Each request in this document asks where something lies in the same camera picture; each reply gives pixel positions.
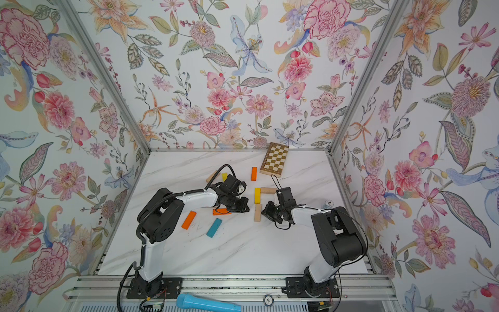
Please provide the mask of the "natural wood block top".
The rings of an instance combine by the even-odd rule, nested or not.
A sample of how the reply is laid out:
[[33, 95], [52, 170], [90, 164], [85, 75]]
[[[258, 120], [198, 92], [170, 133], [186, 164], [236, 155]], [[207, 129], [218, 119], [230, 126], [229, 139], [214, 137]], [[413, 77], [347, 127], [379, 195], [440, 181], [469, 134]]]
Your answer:
[[276, 188], [262, 187], [260, 188], [262, 194], [275, 194], [277, 192]]

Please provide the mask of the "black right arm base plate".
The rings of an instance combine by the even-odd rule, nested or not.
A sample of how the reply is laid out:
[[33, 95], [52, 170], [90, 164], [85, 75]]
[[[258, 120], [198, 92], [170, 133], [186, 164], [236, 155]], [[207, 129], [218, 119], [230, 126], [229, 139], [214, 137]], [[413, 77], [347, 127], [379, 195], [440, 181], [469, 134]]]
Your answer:
[[325, 282], [317, 283], [312, 278], [309, 266], [305, 268], [303, 276], [286, 277], [281, 292], [287, 298], [340, 298], [336, 274], [327, 277]]

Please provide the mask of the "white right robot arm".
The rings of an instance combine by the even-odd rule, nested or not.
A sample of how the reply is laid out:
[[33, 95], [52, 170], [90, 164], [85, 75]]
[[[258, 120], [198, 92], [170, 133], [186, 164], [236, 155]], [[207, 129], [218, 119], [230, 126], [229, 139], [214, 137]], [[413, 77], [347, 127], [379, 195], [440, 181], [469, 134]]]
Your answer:
[[277, 226], [286, 222], [314, 230], [320, 255], [304, 270], [304, 278], [312, 285], [330, 281], [342, 267], [365, 257], [365, 234], [344, 207], [319, 209], [298, 204], [289, 187], [278, 189], [276, 196], [278, 202], [269, 201], [262, 216]]

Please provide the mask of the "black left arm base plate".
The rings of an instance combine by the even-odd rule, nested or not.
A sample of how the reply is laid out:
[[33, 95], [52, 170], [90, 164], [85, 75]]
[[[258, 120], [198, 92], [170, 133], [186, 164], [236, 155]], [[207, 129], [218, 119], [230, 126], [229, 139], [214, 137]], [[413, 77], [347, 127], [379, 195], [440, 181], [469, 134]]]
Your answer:
[[145, 281], [138, 272], [135, 273], [127, 299], [176, 299], [181, 294], [183, 278], [165, 278], [162, 274], [151, 282]]

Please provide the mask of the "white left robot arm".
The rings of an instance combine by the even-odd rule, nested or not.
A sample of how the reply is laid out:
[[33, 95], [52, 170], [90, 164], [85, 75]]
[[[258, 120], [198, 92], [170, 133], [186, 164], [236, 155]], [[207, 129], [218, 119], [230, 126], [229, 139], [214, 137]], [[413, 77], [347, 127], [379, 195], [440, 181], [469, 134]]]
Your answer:
[[203, 189], [159, 189], [137, 217], [135, 235], [141, 242], [139, 276], [146, 282], [162, 276], [163, 243], [173, 234], [184, 210], [224, 206], [230, 213], [247, 213], [250, 208], [248, 198], [243, 196], [245, 190], [246, 183], [231, 174], [225, 181]]

